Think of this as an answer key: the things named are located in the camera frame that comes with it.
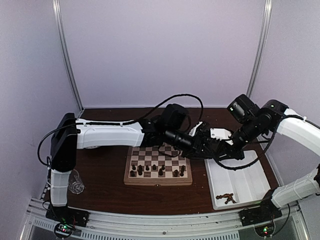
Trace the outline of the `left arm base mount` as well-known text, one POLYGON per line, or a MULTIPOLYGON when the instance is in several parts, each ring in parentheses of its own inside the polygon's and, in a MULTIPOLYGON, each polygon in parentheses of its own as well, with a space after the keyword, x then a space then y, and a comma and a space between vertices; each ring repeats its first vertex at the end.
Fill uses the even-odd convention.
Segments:
POLYGON ((86 227, 90 213, 66 206, 53 206, 51 203, 45 217, 72 227, 86 227))

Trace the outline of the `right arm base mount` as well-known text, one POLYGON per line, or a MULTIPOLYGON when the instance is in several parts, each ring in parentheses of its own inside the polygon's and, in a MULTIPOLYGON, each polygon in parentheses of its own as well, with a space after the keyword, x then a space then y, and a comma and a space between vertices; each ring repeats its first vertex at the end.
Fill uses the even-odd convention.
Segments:
POLYGON ((279 209, 273 211, 264 211, 262 207, 245 208, 239 212, 239 218, 242 226, 257 225, 264 222, 272 222, 280 218, 282 212, 279 209))

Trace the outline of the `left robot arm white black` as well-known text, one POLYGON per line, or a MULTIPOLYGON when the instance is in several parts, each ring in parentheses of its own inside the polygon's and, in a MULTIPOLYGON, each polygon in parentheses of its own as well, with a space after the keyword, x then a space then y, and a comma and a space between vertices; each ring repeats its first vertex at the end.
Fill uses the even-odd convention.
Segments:
POLYGON ((86 109, 88 126, 77 125, 67 113, 51 139, 52 169, 69 177, 80 168, 86 191, 68 198, 59 186, 49 192, 49 210, 61 222, 72 218, 72 207, 129 215, 188 215, 213 211, 205 164, 191 162, 195 182, 182 186, 142 186, 124 183, 129 147, 148 140, 143 127, 152 124, 163 108, 86 109))

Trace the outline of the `wooden chess board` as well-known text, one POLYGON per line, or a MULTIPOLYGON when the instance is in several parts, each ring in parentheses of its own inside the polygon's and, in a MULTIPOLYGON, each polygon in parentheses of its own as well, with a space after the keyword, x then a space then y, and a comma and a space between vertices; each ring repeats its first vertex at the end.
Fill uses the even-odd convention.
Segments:
POLYGON ((167 143, 161 147, 130 147, 123 182, 131 186, 190 186, 193 183, 190 160, 182 157, 178 150, 167 143), (132 165, 136 165, 135 177, 130 177, 132 165), (143 167, 142 175, 138 175, 139 165, 143 167), (157 166, 157 170, 152 170, 153 165, 157 166), (165 165, 165 170, 159 176, 162 165, 165 165), (184 176, 174 177, 174 171, 181 172, 182 166, 185 166, 184 176))

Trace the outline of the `dark king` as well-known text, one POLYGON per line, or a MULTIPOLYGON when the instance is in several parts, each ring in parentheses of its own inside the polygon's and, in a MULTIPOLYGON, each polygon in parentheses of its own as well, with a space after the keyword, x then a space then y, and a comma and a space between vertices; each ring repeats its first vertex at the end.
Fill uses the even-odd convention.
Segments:
POLYGON ((158 172, 158 175, 159 175, 159 176, 162 176, 163 174, 164 174, 164 172, 163 172, 163 170, 160 168, 160 169, 159 169, 159 172, 158 172))

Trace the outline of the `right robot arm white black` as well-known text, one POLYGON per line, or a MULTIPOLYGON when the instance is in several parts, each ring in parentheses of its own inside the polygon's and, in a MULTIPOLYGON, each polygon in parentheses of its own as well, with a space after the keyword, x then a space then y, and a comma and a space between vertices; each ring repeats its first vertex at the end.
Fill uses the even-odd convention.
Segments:
MULTIPOLYGON (((320 155, 320 127, 297 113, 288 105, 271 99, 259 107, 248 96, 241 94, 227 107, 228 112, 240 124, 235 130, 212 128, 210 137, 218 141, 217 164, 225 159, 242 159, 243 149, 258 136, 270 133, 264 148, 267 151, 276 137, 287 138, 291 142, 320 155)), ((268 220, 276 210, 297 200, 320 193, 320 168, 316 166, 290 183, 268 190, 261 206, 256 210, 259 220, 268 220)))

